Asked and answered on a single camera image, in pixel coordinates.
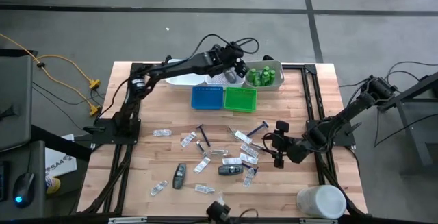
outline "green plastic tray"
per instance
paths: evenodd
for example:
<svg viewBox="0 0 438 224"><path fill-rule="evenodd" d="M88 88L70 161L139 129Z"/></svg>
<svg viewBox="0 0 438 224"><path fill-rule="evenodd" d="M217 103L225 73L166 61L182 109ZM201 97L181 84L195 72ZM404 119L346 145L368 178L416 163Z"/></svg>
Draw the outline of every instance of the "green plastic tray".
<svg viewBox="0 0 438 224"><path fill-rule="evenodd" d="M228 87L224 107L228 110L254 112L257 107L257 90Z"/></svg>

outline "gray plastic basket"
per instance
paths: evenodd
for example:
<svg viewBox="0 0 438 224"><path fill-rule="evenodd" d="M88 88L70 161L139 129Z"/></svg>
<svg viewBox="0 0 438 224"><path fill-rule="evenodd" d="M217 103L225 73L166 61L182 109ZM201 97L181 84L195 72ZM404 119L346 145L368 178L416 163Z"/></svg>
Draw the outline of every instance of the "gray plastic basket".
<svg viewBox="0 0 438 224"><path fill-rule="evenodd" d="M263 67L269 66L270 69L275 70L275 80L274 83L272 83L270 86L253 86L252 83L250 83L246 77L245 77L245 83L242 86L243 88L254 88L258 91L269 91L269 90L278 90L281 86L281 84L285 81L285 74L283 72L283 67L281 66L281 62L278 60L262 60L262 61L256 61L256 62L245 62L247 67L249 69L255 69L255 70L263 70Z"/></svg>

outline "black remote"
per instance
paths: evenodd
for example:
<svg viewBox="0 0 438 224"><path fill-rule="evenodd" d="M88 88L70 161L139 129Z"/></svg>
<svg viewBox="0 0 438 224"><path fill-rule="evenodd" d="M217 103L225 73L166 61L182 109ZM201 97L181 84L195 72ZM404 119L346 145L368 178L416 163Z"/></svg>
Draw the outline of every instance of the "black remote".
<svg viewBox="0 0 438 224"><path fill-rule="evenodd" d="M219 175L238 175L244 172L244 167L241 164L219 166Z"/></svg>
<svg viewBox="0 0 438 224"><path fill-rule="evenodd" d="M173 175L172 187L174 189L181 189L181 187L183 187L184 184L184 178L185 178L185 163L180 163L178 164L177 170Z"/></svg>

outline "concrete floor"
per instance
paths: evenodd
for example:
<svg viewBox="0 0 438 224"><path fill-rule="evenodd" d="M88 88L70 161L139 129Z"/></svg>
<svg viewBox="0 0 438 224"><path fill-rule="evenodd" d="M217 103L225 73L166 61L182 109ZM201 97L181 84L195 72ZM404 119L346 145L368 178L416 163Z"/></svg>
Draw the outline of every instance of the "concrete floor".
<svg viewBox="0 0 438 224"><path fill-rule="evenodd" d="M437 0L311 0L319 10L437 11ZM148 8L309 8L305 0L0 0L3 4L123 6ZM107 88L112 62L116 60L163 60L167 54L182 58L192 52L208 33L235 40L252 36L260 41L260 60L269 54L282 62L316 62L315 38L306 14L242 13L162 13L162 12L37 12L0 10L0 32L43 54L59 54L73 59L89 76ZM352 84L368 75L384 76L399 61L438 63L438 16L333 16L316 15L315 28L322 59L334 63L339 84ZM208 40L204 49L211 47ZM0 48L15 48L0 40ZM87 93L83 77L61 60L46 60L50 72ZM434 73L437 67L402 65L417 77ZM37 68L34 81L72 102L81 99L70 90L50 82ZM404 90L415 83L407 75L394 74L391 82ZM355 88L342 88L346 103ZM69 106L55 102L81 126L91 125L86 105ZM401 127L395 110L381 115L385 137ZM374 108L358 116L363 122L355 132L361 165L363 191L370 214L412 221L436 222L437 179L401 177L400 171L418 164L413 145L400 132L373 149L376 130ZM53 133L83 134L44 97L34 93L33 123ZM52 214L65 214L75 194L59 198Z"/></svg>

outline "yellow plug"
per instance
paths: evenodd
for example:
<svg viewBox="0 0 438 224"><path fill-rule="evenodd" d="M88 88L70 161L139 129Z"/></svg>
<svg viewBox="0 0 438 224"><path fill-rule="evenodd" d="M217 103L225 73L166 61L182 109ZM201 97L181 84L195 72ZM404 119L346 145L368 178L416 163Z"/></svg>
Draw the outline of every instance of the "yellow plug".
<svg viewBox="0 0 438 224"><path fill-rule="evenodd" d="M94 115L98 114L101 111L101 106L95 106L95 105L91 105L90 106L90 116L93 117Z"/></svg>
<svg viewBox="0 0 438 224"><path fill-rule="evenodd" d="M90 89L95 90L97 89L99 86L101 85L101 80L96 79L96 80L91 80L90 81Z"/></svg>

